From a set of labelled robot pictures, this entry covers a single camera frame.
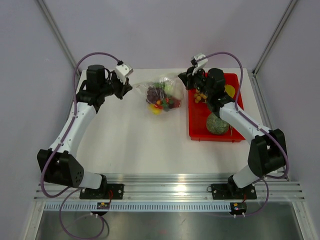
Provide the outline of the dark red grape bunch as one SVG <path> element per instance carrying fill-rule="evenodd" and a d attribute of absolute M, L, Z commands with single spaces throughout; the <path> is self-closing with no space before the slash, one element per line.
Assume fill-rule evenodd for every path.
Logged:
<path fill-rule="evenodd" d="M 146 92 L 146 102 L 149 104 L 156 104 L 158 100 L 163 100 L 166 97 L 165 91 L 162 87 L 150 86 Z"/>

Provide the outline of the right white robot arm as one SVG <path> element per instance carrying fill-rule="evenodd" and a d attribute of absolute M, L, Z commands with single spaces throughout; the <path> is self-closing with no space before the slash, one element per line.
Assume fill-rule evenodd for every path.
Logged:
<path fill-rule="evenodd" d="M 271 177 L 271 172 L 288 168 L 285 135 L 280 129 L 270 129 L 250 117 L 225 91 L 225 75 L 219 68 L 194 71 L 190 67 L 178 77 L 187 90 L 198 90 L 204 94 L 208 109 L 219 119 L 237 130 L 249 143 L 247 165 L 231 175 L 227 183 L 212 184 L 215 200 L 256 199 L 253 184 Z"/>

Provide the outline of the clear zip top bag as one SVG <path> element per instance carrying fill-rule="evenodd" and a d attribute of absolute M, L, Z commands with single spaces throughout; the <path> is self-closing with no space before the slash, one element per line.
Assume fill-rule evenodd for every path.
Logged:
<path fill-rule="evenodd" d="M 145 101 L 147 109 L 161 115 L 182 106 L 185 86 L 176 72 L 170 72 L 133 86 Z"/>

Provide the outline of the pink red grape bunch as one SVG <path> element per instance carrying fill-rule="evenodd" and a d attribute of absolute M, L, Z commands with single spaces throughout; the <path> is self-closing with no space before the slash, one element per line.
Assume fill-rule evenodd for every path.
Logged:
<path fill-rule="evenodd" d="M 170 109 L 175 109 L 175 108 L 179 108 L 181 105 L 181 101 L 179 99 L 176 98 L 171 98 L 169 100 L 169 108 Z"/>

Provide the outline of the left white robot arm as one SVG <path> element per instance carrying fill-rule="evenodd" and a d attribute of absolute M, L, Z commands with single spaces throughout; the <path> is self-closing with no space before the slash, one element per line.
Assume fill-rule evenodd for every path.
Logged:
<path fill-rule="evenodd" d="M 103 199 L 109 191 L 105 175 L 86 171 L 76 156 L 82 138 L 95 118 L 106 97 L 123 99 L 132 90 L 129 75 L 130 65 L 120 62 L 113 71 L 103 65 L 90 65 L 86 78 L 77 88 L 75 103 L 69 117 L 56 140 L 48 149 L 41 149 L 37 161 L 41 170 L 40 187 L 43 194 L 51 198 L 44 183 L 64 186 L 66 189 L 82 189 L 86 199 Z"/>

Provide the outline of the white garlic bulb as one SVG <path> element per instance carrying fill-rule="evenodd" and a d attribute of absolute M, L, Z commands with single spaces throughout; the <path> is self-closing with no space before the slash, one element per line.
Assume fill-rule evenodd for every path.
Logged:
<path fill-rule="evenodd" d="M 173 88 L 172 96 L 177 100 L 182 100 L 184 98 L 185 86 L 182 83 L 177 83 Z"/>

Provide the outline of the yellow mango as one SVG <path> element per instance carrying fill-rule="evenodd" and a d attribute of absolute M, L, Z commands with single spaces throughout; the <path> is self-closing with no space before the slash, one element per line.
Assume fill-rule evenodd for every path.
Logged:
<path fill-rule="evenodd" d="M 153 113 L 154 115 L 159 115 L 162 113 L 162 109 L 158 108 L 156 105 L 154 104 L 149 104 L 148 105 L 148 109 L 150 110 L 151 113 Z"/>

